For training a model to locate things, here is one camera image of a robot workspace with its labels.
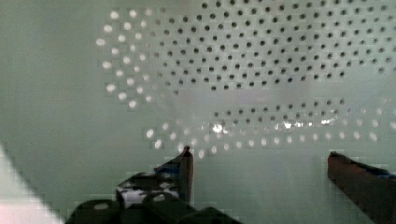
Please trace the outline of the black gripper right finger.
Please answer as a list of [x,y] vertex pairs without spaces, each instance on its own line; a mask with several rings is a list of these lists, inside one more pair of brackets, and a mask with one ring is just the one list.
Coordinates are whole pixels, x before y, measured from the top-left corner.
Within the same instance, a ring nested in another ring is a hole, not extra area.
[[395,224],[395,175],[331,152],[328,177],[375,224]]

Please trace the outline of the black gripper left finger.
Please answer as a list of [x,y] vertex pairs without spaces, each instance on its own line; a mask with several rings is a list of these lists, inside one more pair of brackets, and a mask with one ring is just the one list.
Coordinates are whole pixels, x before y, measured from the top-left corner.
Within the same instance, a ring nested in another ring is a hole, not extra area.
[[150,193],[166,192],[189,203],[193,180],[193,156],[190,146],[172,160],[159,165],[152,173],[142,172],[116,187],[116,198],[123,205],[139,204]]

